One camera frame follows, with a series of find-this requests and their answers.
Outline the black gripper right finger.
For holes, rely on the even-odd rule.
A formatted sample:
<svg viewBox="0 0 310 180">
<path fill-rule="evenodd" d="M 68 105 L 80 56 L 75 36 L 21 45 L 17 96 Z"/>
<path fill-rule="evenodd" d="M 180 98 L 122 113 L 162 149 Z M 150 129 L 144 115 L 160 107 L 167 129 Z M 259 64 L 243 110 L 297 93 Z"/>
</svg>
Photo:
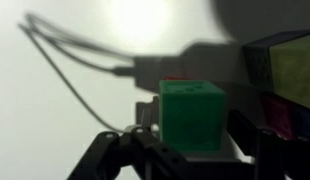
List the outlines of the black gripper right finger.
<svg viewBox="0 0 310 180">
<path fill-rule="evenodd" d="M 255 180 L 310 180 L 310 140 L 284 140 L 257 128 L 238 110 L 230 110 L 227 132 L 246 156 L 255 158 Z"/>
</svg>

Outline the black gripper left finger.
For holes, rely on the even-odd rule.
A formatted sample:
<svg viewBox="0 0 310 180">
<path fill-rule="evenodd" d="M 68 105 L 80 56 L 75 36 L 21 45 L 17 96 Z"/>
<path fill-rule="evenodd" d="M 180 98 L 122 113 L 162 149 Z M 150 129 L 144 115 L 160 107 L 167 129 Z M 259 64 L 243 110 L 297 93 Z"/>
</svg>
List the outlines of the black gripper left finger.
<svg viewBox="0 0 310 180">
<path fill-rule="evenodd" d="M 115 180 L 121 168 L 132 166 L 141 180 L 188 180 L 190 163 L 145 128 L 119 135 L 99 133 L 67 180 Z"/>
</svg>

